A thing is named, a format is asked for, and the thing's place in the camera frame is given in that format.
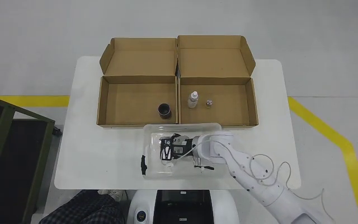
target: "plastic bottle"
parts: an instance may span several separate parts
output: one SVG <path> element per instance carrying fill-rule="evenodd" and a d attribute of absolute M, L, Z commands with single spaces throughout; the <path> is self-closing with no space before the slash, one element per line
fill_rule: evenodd
<path fill-rule="evenodd" d="M 192 92 L 188 99 L 188 107 L 194 108 L 197 104 L 197 101 L 199 100 L 199 95 L 196 91 Z"/>

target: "box lid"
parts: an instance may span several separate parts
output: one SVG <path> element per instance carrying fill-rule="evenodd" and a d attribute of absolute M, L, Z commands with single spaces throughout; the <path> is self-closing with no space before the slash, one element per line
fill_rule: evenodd
<path fill-rule="evenodd" d="M 255 60 L 243 36 L 178 36 L 181 78 L 249 77 Z"/>
<path fill-rule="evenodd" d="M 100 66 L 105 76 L 174 76 L 175 38 L 112 38 Z"/>

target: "white table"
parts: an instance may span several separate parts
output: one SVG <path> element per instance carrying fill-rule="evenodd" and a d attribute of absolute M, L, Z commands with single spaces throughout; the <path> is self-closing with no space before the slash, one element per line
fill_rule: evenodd
<path fill-rule="evenodd" d="M 145 180 L 140 172 L 141 128 L 102 128 L 96 125 L 102 71 L 100 57 L 77 61 L 55 175 L 59 189 L 242 189 L 229 174 L 222 179 Z M 301 186 L 296 146 L 281 63 L 257 60 L 252 77 L 259 125 L 229 129 L 239 134 L 246 151 L 265 153 L 276 167 L 292 167 L 289 187 Z M 288 169 L 279 180 L 285 182 Z"/>

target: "bottle cap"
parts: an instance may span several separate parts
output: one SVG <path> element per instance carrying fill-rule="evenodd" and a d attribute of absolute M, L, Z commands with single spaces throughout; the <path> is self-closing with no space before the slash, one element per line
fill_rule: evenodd
<path fill-rule="evenodd" d="M 193 99 L 196 99 L 196 98 L 197 98 L 197 92 L 196 92 L 196 91 L 194 91 L 194 92 L 191 94 L 191 98 L 193 98 Z"/>

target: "black panel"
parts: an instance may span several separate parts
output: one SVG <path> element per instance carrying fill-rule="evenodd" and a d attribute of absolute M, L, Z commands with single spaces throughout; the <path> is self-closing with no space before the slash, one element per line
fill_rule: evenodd
<path fill-rule="evenodd" d="M 13 120 L 0 156 L 0 223 L 20 223 L 47 123 Z"/>
<path fill-rule="evenodd" d="M 159 190 L 153 224 L 214 224 L 209 190 Z"/>

